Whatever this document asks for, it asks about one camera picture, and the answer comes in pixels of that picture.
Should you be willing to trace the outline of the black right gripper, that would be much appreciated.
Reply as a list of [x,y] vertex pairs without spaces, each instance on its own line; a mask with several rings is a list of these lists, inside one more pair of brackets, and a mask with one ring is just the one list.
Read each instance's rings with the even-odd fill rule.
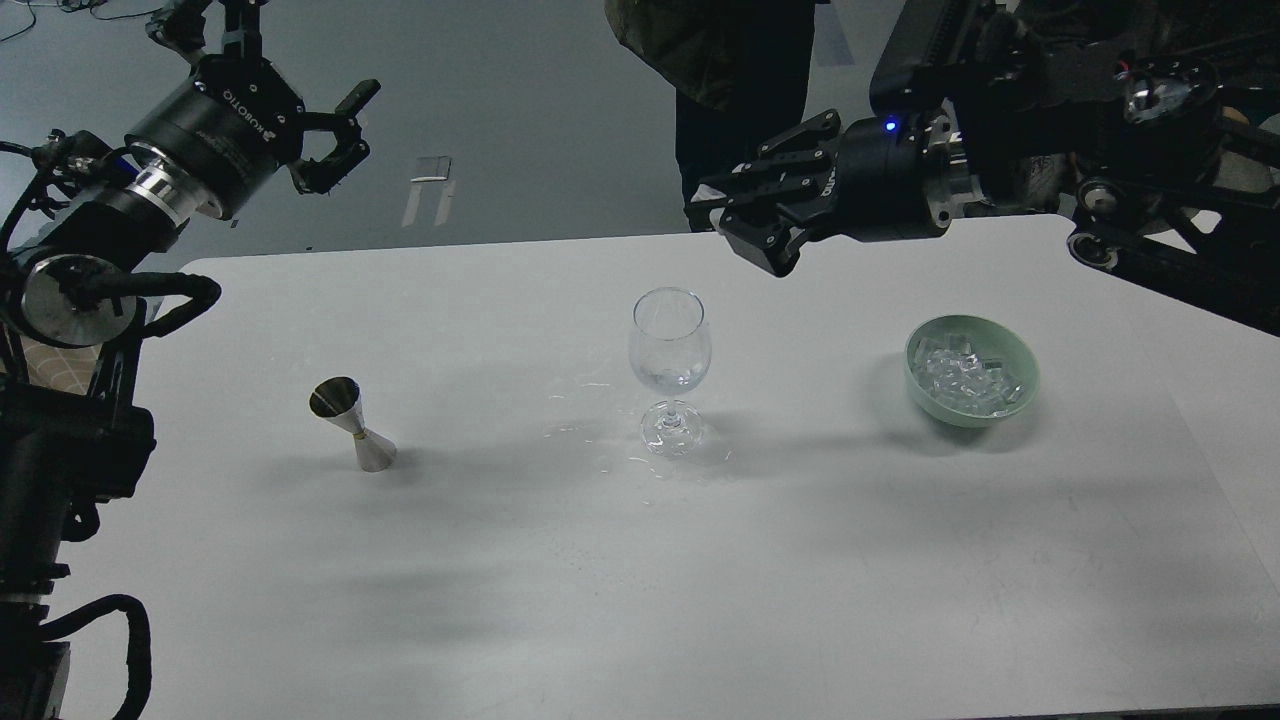
[[837,110],[815,114],[760,143],[740,167],[701,179],[708,191],[685,209],[712,210],[735,254],[786,277],[808,242],[936,238],[986,200],[946,110],[859,120],[838,142],[841,129]]

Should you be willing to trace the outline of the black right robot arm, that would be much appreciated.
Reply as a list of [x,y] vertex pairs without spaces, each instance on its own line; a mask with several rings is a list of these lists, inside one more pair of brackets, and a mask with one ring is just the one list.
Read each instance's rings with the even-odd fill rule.
[[909,1],[869,104],[767,140],[687,215],[783,277],[832,236],[1059,214],[1078,263],[1277,333],[1275,1]]

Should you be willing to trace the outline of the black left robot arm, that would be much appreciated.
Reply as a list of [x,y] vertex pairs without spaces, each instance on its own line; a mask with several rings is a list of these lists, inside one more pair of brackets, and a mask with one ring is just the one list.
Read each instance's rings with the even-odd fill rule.
[[35,173],[3,223],[46,225],[3,250],[3,716],[59,719],[70,635],[125,619],[118,719],[152,689],[145,605],[109,594],[52,619],[47,597],[65,543],[92,538],[99,509],[129,498],[155,450],[152,414],[134,405],[140,351],[210,310],[218,282],[142,272],[198,214],[227,222],[279,170],[298,193],[326,193],[370,154],[358,114],[379,92],[357,83],[332,111],[310,111],[262,53],[260,1],[223,3],[218,53],[205,49],[206,1],[168,1],[148,37],[189,65],[184,82],[119,147],[52,129],[38,146],[4,143]]

